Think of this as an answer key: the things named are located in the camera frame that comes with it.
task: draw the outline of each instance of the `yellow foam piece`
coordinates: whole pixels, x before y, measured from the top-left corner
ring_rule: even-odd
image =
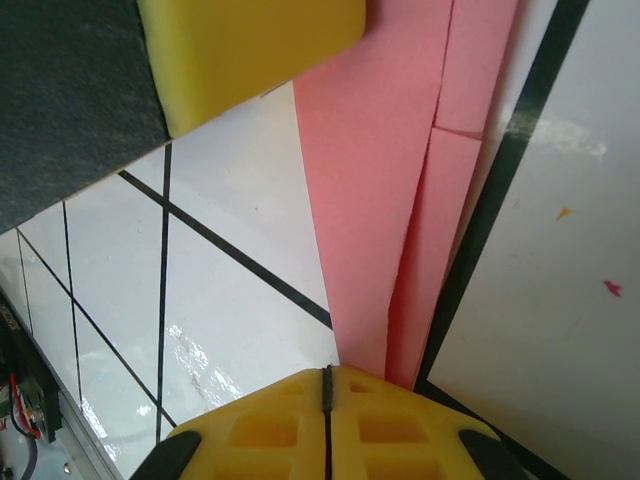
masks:
[[[182,479],[323,480],[322,371],[305,370],[186,422],[201,443]]]
[[[349,367],[333,369],[335,480],[482,480],[458,437],[478,420]]]
[[[138,0],[169,133],[225,110],[355,43],[366,0]]]

